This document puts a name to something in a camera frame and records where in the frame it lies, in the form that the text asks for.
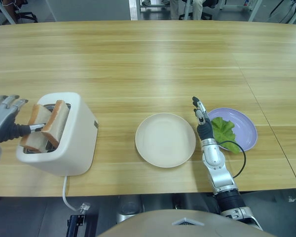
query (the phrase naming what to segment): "lettuce leaf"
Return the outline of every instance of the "lettuce leaf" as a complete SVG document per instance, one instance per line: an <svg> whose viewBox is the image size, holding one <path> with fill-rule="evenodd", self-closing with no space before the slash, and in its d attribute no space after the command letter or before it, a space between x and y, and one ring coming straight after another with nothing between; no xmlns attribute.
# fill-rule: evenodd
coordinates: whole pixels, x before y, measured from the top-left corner
<svg viewBox="0 0 296 237"><path fill-rule="evenodd" d="M235 141L236 135L232 132L232 128L235 126L231 121L225 121L222 117L217 117L212 120L212 126L214 131L214 137L218 143L223 141ZM221 145L227 148L231 152L240 153L239 147L231 142L226 142Z"/></svg>

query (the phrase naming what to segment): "table seam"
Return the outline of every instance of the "table seam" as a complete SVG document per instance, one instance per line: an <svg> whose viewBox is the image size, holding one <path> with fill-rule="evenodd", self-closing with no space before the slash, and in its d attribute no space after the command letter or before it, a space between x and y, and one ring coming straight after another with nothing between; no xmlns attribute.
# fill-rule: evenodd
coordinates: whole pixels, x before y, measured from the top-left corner
<svg viewBox="0 0 296 237"><path fill-rule="evenodd" d="M278 138L277 138L277 136L276 136L276 134L275 134L275 132L274 132L274 130L273 130L273 127L271 126L271 124L270 124L269 120L267 119L267 117L266 117L266 115L265 115L265 113L264 113L264 111L263 111L263 109L262 109L262 107L261 107L260 103L258 102L258 99L256 98L256 95L253 93L253 91L252 91L252 89L251 89L251 87L250 87L250 85L249 85L249 83L248 83L248 81L247 81L247 79L246 79L245 75L243 74L243 72L242 72L242 70L241 70L241 68L240 68L240 66L239 66L239 65L238 65L238 68L239 68L239 70L240 70L240 72L241 72L241 74L242 74L242 76L243 76L243 78L244 78L245 82L247 83L247 85L248 85L248 87L249 87L249 89L250 89L251 93L253 94L253 96L254 96L254 98L255 98L255 100L256 100L256 102L257 102L257 104L258 104L258 106L259 106L260 110L262 111L262 113L263 113L263 116L265 117L265 119L266 119L266 121L267 121L268 125L270 126L270 128L271 128L271 131L272 131L272 133L274 134L274 136L275 136L275 139L276 139L276 141L278 142L278 144L279 144L279 146L280 146L280 148L281 148L281 150L282 150L282 152L283 152L283 154L284 154L284 156L285 156L285 158L286 158L286 160L287 160L288 164L290 165L290 167L291 167L291 170L292 170L292 172L293 172L293 174L294 174L294 176L295 176L295 178L296 178L295 171L294 171L294 169L293 169L293 167L292 167L292 165L291 165L291 163L290 163L290 161L289 161L289 159L288 159L288 157L287 157L286 153L284 152L284 149L283 149L283 147L282 147L282 145L281 145L280 141L278 140Z"/></svg>

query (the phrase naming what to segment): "purple plate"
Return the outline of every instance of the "purple plate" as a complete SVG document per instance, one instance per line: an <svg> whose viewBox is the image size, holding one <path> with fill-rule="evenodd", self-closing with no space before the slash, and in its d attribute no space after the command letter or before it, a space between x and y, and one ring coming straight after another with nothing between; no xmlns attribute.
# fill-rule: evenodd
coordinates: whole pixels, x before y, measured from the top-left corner
<svg viewBox="0 0 296 237"><path fill-rule="evenodd" d="M232 131L236 135L235 141L243 148L244 151L251 149L257 143L257 129L253 122L243 113L230 108L218 108L210 111L208 113L208 117L210 120L222 117L225 121L233 122L235 127Z"/></svg>

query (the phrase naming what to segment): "bread slice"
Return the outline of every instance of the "bread slice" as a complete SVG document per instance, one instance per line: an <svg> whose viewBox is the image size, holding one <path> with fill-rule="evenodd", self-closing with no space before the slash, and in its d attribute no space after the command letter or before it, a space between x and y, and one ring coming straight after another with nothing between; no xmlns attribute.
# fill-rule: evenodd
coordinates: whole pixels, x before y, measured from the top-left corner
<svg viewBox="0 0 296 237"><path fill-rule="evenodd" d="M28 125L37 123L47 123L51 112L43 105L35 104ZM46 152L47 138L41 132L34 132L22 137L20 146L36 153Z"/></svg>
<svg viewBox="0 0 296 237"><path fill-rule="evenodd" d="M47 139L55 148L59 146L68 114L69 108L67 104L63 100L57 100L49 121L41 130L42 134L47 137Z"/></svg>

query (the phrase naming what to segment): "white toaster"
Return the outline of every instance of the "white toaster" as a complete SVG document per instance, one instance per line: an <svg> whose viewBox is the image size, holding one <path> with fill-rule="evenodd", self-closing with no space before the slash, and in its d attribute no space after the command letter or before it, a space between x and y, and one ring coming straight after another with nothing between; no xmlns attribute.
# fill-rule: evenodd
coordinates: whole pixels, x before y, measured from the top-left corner
<svg viewBox="0 0 296 237"><path fill-rule="evenodd" d="M98 121L77 93L47 94L37 103L52 109L57 100L64 100L70 107L58 148L47 148L47 153L36 154L18 145L16 156L21 162L55 175L80 175L92 164Z"/></svg>

